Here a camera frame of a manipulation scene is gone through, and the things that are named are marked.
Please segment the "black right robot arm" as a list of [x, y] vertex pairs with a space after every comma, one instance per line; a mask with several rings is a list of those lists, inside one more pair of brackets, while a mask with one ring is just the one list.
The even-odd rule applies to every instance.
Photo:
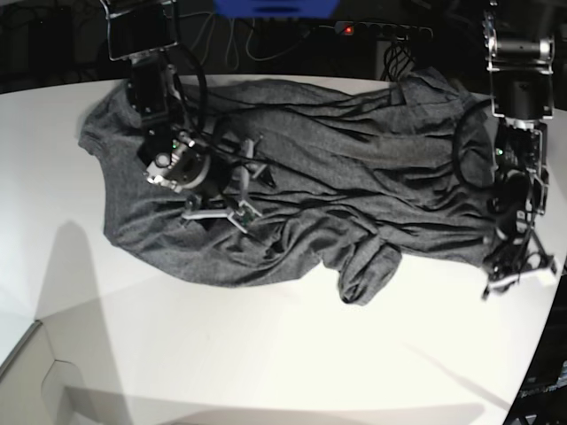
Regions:
[[268, 163], [259, 138], [228, 116], [206, 131], [208, 87], [200, 62], [182, 44], [176, 1], [104, 1], [108, 56], [128, 61], [127, 95], [144, 140], [137, 151], [152, 185], [184, 192], [185, 220], [229, 221], [246, 234], [262, 213], [249, 197]]

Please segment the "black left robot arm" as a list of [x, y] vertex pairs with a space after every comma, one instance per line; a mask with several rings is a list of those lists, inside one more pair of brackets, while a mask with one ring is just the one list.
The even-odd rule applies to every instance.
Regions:
[[[549, 187], [548, 126], [554, 116], [555, 32], [566, 15], [564, 1], [492, 1], [483, 34], [491, 95], [460, 118], [452, 141], [458, 182], [489, 196], [496, 218], [496, 246], [485, 258], [482, 297], [502, 294], [538, 271], [556, 272], [535, 230], [546, 212]], [[479, 186], [462, 171], [461, 149], [469, 120], [489, 108], [498, 119], [493, 143], [493, 181]]]

